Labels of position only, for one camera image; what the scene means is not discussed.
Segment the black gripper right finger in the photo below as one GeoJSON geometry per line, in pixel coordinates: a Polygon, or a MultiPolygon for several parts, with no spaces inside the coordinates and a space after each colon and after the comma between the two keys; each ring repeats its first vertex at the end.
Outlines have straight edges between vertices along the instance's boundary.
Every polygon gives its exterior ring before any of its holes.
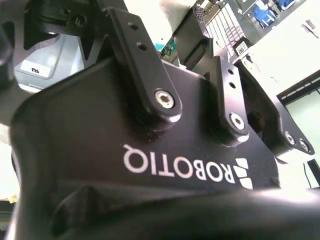
{"type": "Polygon", "coordinates": [[[225,56],[207,59],[204,73],[212,87],[217,109],[214,119],[223,143],[236,147],[251,132],[282,162],[308,162],[315,150],[276,95],[266,91],[243,63],[238,67],[225,56]]]}

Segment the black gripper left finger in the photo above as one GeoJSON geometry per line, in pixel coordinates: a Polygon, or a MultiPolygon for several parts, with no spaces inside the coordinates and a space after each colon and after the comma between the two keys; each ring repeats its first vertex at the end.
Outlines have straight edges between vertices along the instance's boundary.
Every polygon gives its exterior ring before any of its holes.
{"type": "Polygon", "coordinates": [[[122,0],[3,0],[0,3],[0,121],[9,123],[28,94],[14,68],[60,35],[79,37],[93,65],[113,53],[128,76],[137,118],[176,123],[183,104],[141,18],[122,0]]]}

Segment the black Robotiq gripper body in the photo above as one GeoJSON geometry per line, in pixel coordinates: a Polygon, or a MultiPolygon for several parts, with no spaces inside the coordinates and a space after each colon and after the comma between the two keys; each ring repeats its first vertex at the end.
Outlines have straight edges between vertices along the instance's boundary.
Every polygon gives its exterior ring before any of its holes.
{"type": "Polygon", "coordinates": [[[168,66],[182,115],[158,131],[113,58],[28,98],[10,126],[7,240],[317,240],[318,190],[284,190],[250,125],[229,146],[204,77],[168,66]]]}

